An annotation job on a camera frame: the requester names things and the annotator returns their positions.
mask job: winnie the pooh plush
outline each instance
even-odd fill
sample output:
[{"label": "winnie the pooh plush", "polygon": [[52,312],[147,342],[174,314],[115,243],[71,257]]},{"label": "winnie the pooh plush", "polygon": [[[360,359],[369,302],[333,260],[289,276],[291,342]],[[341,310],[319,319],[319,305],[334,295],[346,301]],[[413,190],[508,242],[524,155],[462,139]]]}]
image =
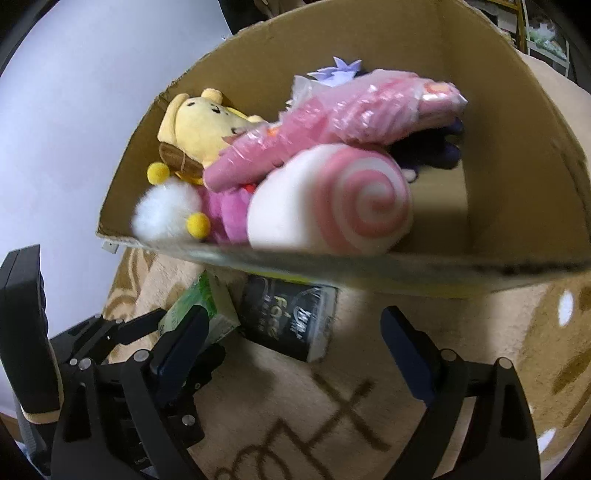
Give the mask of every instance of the winnie the pooh plush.
[{"label": "winnie the pooh plush", "polygon": [[160,158],[148,168],[148,181],[158,185],[166,181],[171,170],[182,180],[200,183],[203,169],[217,160],[224,141],[246,130],[259,116],[247,117],[222,106],[222,93],[211,88],[201,96],[179,93],[168,105],[160,129]]}]

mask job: pink and white swirl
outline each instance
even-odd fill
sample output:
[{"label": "pink and white swirl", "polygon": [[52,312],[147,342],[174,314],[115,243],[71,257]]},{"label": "pink and white swirl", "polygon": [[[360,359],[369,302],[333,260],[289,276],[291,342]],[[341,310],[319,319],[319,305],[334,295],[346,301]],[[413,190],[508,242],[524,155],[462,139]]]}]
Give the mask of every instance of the pink and white swirl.
[{"label": "pink and white swirl", "polygon": [[317,172],[313,209],[330,250],[383,253],[410,230],[411,194],[388,155],[339,145]]},{"label": "pink and white swirl", "polygon": [[413,222],[408,184],[377,150],[318,145],[272,171],[248,209],[253,248],[317,254],[382,254]]}]

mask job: purple flower decoration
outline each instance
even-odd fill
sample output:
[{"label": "purple flower decoration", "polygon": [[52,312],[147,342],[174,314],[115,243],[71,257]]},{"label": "purple flower decoration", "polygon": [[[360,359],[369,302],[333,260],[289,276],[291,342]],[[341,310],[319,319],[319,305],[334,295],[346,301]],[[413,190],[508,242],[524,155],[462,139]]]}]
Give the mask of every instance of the purple flower decoration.
[{"label": "purple flower decoration", "polygon": [[325,67],[316,72],[308,73],[308,76],[318,80],[323,85],[336,87],[350,82],[361,69],[361,60],[355,60],[351,65],[338,57],[333,57],[336,67]]}]

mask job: shelf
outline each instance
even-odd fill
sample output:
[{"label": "shelf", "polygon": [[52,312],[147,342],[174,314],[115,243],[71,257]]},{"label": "shelf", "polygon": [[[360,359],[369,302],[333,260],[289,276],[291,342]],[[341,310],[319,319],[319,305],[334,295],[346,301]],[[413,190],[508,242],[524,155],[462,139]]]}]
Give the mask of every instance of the shelf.
[{"label": "shelf", "polygon": [[500,5],[501,7],[511,8],[515,12],[517,12],[519,10],[519,8],[517,7],[517,4],[515,4],[513,2],[509,2],[509,0],[485,0],[485,1],[495,4],[495,5]]},{"label": "shelf", "polygon": [[539,48],[539,46],[533,43],[531,40],[527,41],[527,46],[532,50],[542,54],[544,57],[548,57],[550,60],[556,62],[558,65],[562,65],[564,68],[568,68],[569,62],[567,60],[557,57],[553,53],[550,53],[548,50]]}]

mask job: dark blue plush toy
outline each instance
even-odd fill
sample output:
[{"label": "dark blue plush toy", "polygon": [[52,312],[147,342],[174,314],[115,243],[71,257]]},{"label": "dark blue plush toy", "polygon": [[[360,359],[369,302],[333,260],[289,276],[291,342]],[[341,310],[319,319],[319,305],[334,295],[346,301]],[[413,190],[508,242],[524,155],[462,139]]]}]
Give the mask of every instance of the dark blue plush toy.
[{"label": "dark blue plush toy", "polygon": [[415,132],[387,148],[388,153],[405,170],[409,182],[418,178],[422,165],[451,170],[462,156],[460,149],[449,142],[448,135],[460,135],[464,125],[459,118],[448,127],[431,128]]}]

